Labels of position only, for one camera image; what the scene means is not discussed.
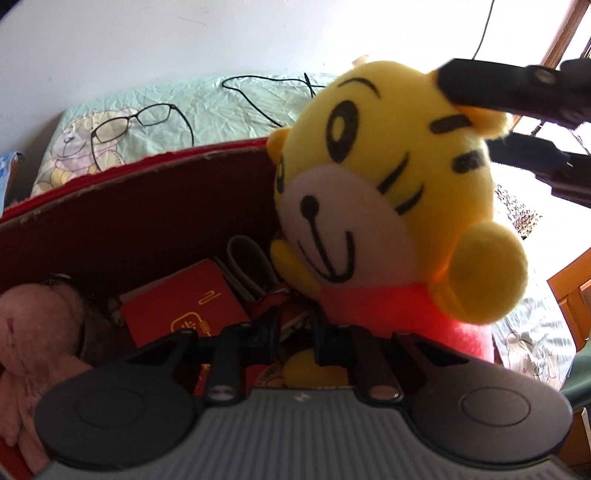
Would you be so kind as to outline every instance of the screw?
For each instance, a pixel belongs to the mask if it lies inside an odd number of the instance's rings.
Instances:
[[[545,83],[546,85],[553,85],[556,83],[556,77],[552,72],[549,72],[546,69],[537,69],[535,71],[535,77],[541,82]]]
[[[398,398],[400,392],[391,385],[374,385],[369,389],[369,396],[378,401],[391,401]]]
[[[207,391],[207,396],[213,401],[229,401],[236,397],[236,390],[230,385],[214,385]]]

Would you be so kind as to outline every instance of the blue package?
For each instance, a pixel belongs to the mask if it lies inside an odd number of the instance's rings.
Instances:
[[[8,190],[8,180],[12,166],[24,159],[20,152],[10,152],[0,157],[0,216],[4,212],[4,202]]]

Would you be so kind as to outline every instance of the red book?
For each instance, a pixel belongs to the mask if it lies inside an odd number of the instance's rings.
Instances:
[[[250,319],[212,260],[203,260],[125,303],[121,312],[137,347],[183,328],[199,336],[219,335]],[[203,365],[195,395],[203,394],[209,365]]]

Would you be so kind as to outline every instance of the white wall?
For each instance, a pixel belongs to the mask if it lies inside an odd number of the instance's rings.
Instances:
[[[496,0],[482,60],[541,60],[570,0]],[[489,0],[21,0],[0,21],[0,152],[28,194],[67,107],[169,79],[340,73],[361,54],[430,70],[472,56]]]

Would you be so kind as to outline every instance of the pink plush toy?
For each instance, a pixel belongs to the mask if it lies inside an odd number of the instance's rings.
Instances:
[[[54,385],[85,372],[76,358],[84,305],[68,285],[24,284],[0,296],[0,436],[18,445],[33,473],[48,458],[35,432],[35,406]]]

